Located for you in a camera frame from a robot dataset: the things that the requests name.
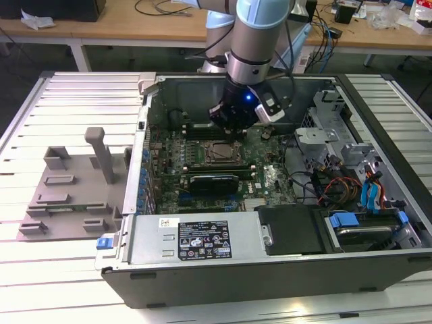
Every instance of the white paper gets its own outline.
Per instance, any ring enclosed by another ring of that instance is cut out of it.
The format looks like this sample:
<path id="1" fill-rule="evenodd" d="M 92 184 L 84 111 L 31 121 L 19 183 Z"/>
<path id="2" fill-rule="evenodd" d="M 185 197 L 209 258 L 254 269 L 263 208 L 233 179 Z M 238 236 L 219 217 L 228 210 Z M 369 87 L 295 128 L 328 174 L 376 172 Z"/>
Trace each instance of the white paper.
<path id="1" fill-rule="evenodd" d="M 410 15 L 403 13 L 398 20 L 396 20 L 396 23 L 401 25 L 401 26 L 405 26 L 408 28 L 412 27 L 412 24 L 414 23 L 414 20 L 410 19 Z"/>
<path id="2" fill-rule="evenodd" d="M 395 7 L 398 8 L 399 10 L 402 10 L 402 8 L 405 6 L 405 3 L 400 2 L 400 1 L 396 1 L 396 0 L 391 0 L 390 3 L 389 3 L 389 5 L 392 4 L 392 3 L 393 3 L 393 4 L 395 5 Z"/>
<path id="3" fill-rule="evenodd" d="M 368 5 L 367 12 L 380 12 L 383 8 L 383 5 Z"/>
<path id="4" fill-rule="evenodd" d="M 38 30 L 39 28 L 48 28 L 55 26 L 53 18 L 51 17 L 36 17 L 29 15 L 21 9 L 21 22 L 28 27 Z"/>

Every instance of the power supply label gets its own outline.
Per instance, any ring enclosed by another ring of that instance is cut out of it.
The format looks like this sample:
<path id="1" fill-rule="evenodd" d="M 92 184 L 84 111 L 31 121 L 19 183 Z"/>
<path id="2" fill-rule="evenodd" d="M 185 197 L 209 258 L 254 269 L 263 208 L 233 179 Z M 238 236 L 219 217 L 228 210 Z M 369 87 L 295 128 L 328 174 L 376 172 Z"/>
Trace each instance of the power supply label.
<path id="1" fill-rule="evenodd" d="M 182 261 L 232 258 L 228 222 L 178 223 L 178 257 Z"/>

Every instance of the desk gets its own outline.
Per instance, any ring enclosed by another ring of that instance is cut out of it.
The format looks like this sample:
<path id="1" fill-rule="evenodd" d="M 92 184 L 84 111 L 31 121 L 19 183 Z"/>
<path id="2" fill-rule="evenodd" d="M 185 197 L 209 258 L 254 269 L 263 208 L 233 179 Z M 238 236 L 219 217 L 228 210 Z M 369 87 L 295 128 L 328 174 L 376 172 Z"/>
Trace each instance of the desk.
<path id="1" fill-rule="evenodd" d="M 254 319 L 253 323 L 384 324 L 432 319 L 432 271 L 417 273 L 384 292 L 134 310 L 95 270 L 96 240 L 16 242 L 26 205 L 45 168 L 43 156 L 48 146 L 65 145 L 71 155 L 91 154 L 84 141 L 90 125 L 104 127 L 104 142 L 112 153 L 132 146 L 140 108 L 138 76 L 57 73 L 41 78 L 0 139 L 0 323 L 207 324 L 251 323 Z M 426 126 L 406 117 L 413 111 L 392 88 L 379 76 L 348 77 L 358 90 L 368 92 L 365 101 L 374 107 L 377 118 L 383 118 L 383 127 L 392 133 L 400 150 L 417 167 L 417 156 L 421 163 L 427 156 L 430 159 L 430 142 L 421 143 L 429 143 L 423 153 L 416 147 L 419 133 L 415 131 Z M 364 91 L 371 84 L 378 91 Z M 389 123 L 399 112 L 402 120 L 410 122 Z M 358 121 L 355 126 L 362 129 Z M 367 140 L 365 133 L 360 135 Z M 358 313 L 359 317 L 341 319 L 341 312 Z"/>
<path id="2" fill-rule="evenodd" d="M 74 54 L 78 70 L 91 71 L 84 45 L 113 45 L 140 47 L 203 48 L 206 39 L 204 10 L 189 9 L 192 17 L 144 16 L 134 10 L 136 0 L 107 0 L 106 8 L 97 22 L 55 21 L 54 28 L 31 30 L 19 20 L 0 20 L 0 27 L 17 43 L 46 43 L 69 45 Z M 184 6 L 167 4 L 167 9 Z M 140 4 L 143 11 L 151 11 L 151 3 Z M 330 26 L 344 33 L 336 52 L 384 55 L 432 55 L 432 37 L 419 36 L 413 30 L 401 26 L 399 30 L 373 30 L 366 20 L 353 19 L 351 24 L 331 23 L 333 15 L 321 12 Z M 0 42 L 9 39 L 0 34 Z M 321 44 L 321 36 L 312 31 L 302 50 L 308 57 Z M 296 72 L 302 72 L 298 66 Z"/>

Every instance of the white slatted table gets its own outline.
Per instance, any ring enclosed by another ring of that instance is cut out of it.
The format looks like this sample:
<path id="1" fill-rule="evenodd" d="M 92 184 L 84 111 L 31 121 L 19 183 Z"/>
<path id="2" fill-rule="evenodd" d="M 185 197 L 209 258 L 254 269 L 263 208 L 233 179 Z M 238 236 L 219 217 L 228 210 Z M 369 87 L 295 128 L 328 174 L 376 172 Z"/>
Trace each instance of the white slatted table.
<path id="1" fill-rule="evenodd" d="M 89 125 L 104 127 L 113 153 L 132 145 L 140 106 L 137 80 L 138 74 L 122 73 L 56 74 L 39 80 L 0 140 L 0 150 L 4 146 L 0 151 L 0 323 L 432 320 L 432 271 L 418 273 L 385 292 L 132 310 L 95 270 L 95 240 L 16 242 L 49 145 L 66 145 L 70 154 L 89 154 L 91 148 L 83 140 Z M 357 312 L 360 317 L 341 320 L 340 312 Z"/>

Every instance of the black cable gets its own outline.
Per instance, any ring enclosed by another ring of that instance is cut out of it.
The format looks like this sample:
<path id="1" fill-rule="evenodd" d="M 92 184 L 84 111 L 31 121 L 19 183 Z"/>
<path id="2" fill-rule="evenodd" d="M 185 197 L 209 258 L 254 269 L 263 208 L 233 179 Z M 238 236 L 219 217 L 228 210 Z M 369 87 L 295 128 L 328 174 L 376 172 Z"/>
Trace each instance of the black cable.
<path id="1" fill-rule="evenodd" d="M 428 87 L 430 87 L 432 85 L 432 81 L 430 81 L 430 83 L 426 84 L 426 87 L 420 92 L 420 94 L 417 97 L 416 103 L 420 100 L 421 97 L 423 97 L 423 95 L 425 94 L 426 90 L 428 89 Z"/>
<path id="2" fill-rule="evenodd" d="M 291 34 L 290 34 L 290 27 L 288 26 L 288 21 L 285 20 L 285 29 L 286 29 L 286 34 L 288 36 L 288 45 L 290 46 L 290 55 L 291 55 L 291 66 L 290 66 L 290 72 L 292 73 L 292 71 L 294 70 L 294 50 L 292 48 L 292 41 L 291 41 Z"/>
<path id="3" fill-rule="evenodd" d="M 228 34 L 233 29 L 234 29 L 234 25 L 232 25 L 231 28 L 225 34 L 223 34 L 221 38 L 219 38 L 218 40 L 216 40 L 213 44 L 209 45 L 205 49 L 202 49 L 201 51 L 196 52 L 195 54 L 192 54 L 191 56 L 186 57 L 186 59 L 195 58 L 196 56 L 201 55 L 201 54 L 207 52 L 209 49 L 212 49 L 214 46 L 216 46 L 217 44 L 219 44 L 226 36 L 228 36 Z"/>
<path id="4" fill-rule="evenodd" d="M 170 2 L 171 0 L 164 0 L 164 1 L 162 1 L 162 2 L 159 2 L 159 3 L 154 3 L 153 1 L 151 2 L 152 3 L 152 5 L 153 5 L 153 7 L 158 11 L 158 12 L 160 12 L 161 14 L 169 14 L 169 15 L 173 15 L 173 16 L 186 16 L 186 17 L 192 17 L 192 14 L 191 13 L 188 13 L 188 12 L 184 12 L 184 11 L 180 11 L 180 12 L 172 12 L 172 11 L 168 11 L 168 10 L 165 10 L 165 9 L 162 9 L 162 8 L 160 8 L 159 6 L 160 5 L 162 5 L 162 4 L 164 4 L 164 3 L 167 3 L 167 2 Z"/>
<path id="5" fill-rule="evenodd" d="M 4 29 L 2 29 L 2 27 L 0 27 L 0 31 L 16 46 L 16 47 L 18 47 L 19 48 L 19 46 L 18 46 L 18 44 L 12 39 L 12 37 L 10 37 L 5 31 L 4 31 Z M 38 64 L 27 54 L 27 52 L 25 52 L 25 50 L 23 50 L 23 49 L 21 49 L 21 52 L 27 57 L 27 59 L 30 61 L 30 62 L 32 62 L 36 67 L 35 68 L 37 68 L 38 70 L 39 70 L 39 68 L 38 68 Z"/>
<path id="6" fill-rule="evenodd" d="M 290 102 L 292 103 L 294 96 L 296 95 L 296 81 L 294 79 L 294 76 L 292 75 L 292 70 L 288 67 L 287 63 L 282 59 L 281 55 L 277 51 L 275 51 L 275 55 L 277 59 L 281 62 L 283 65 L 283 68 L 285 69 L 285 74 L 288 76 L 291 80 L 291 98 Z"/>
<path id="7" fill-rule="evenodd" d="M 179 10 L 175 10 L 175 11 L 170 11 L 170 12 L 167 12 L 167 13 L 150 13 L 150 12 L 145 12 L 145 11 L 142 11 L 142 10 L 139 10 L 139 9 L 138 9 L 138 5 L 139 5 L 141 2 L 142 2 L 142 0 L 138 0 L 138 1 L 135 3 L 134 8 L 135 8 L 135 10 L 136 10 L 137 12 L 139 12 L 140 14 L 146 15 L 146 16 L 170 16 L 170 15 L 176 14 L 176 13 L 178 13 L 178 12 L 185 11 L 185 10 L 187 10 L 187 9 L 192 8 L 192 7 L 186 7 L 186 8 L 184 8 L 184 9 L 179 9 Z M 162 4 L 162 3 L 164 3 L 164 2 L 168 2 L 168 1 L 162 1 L 162 2 L 159 2 L 158 4 L 156 4 L 156 6 L 159 6 L 160 4 Z"/>
<path id="8" fill-rule="evenodd" d="M 305 183 L 304 186 L 307 186 L 308 184 L 312 184 L 312 185 L 313 185 L 313 183 L 312 183 L 311 181 L 309 181 L 309 182 Z M 305 201 L 307 198 L 316 198 L 316 197 L 306 197 L 306 189 L 303 188 L 303 200 L 302 200 L 302 204 L 304 204 L 304 201 Z"/>
<path id="9" fill-rule="evenodd" d="M 307 71 L 309 68 L 313 68 L 313 66 L 316 63 L 322 62 L 325 55 L 328 55 L 328 57 L 325 58 L 325 60 L 328 62 L 333 57 L 334 49 L 338 45 L 338 39 L 329 40 L 329 37 L 327 35 L 327 28 L 328 28 L 327 22 L 323 18 L 321 18 L 318 10 L 316 10 L 316 15 L 314 15 L 314 17 L 318 19 L 319 23 L 312 22 L 312 25 L 315 24 L 321 29 L 321 32 L 323 33 L 323 38 L 321 40 L 321 45 L 319 46 L 318 50 L 315 51 L 315 54 L 311 57 L 311 60 L 308 63 L 308 65 L 306 66 L 306 69 L 304 71 Z M 321 49 L 323 48 L 323 46 L 324 46 L 324 49 L 326 49 L 328 47 L 329 41 L 331 41 L 330 52 L 328 52 L 328 53 L 326 53 L 325 51 L 321 52 Z"/>

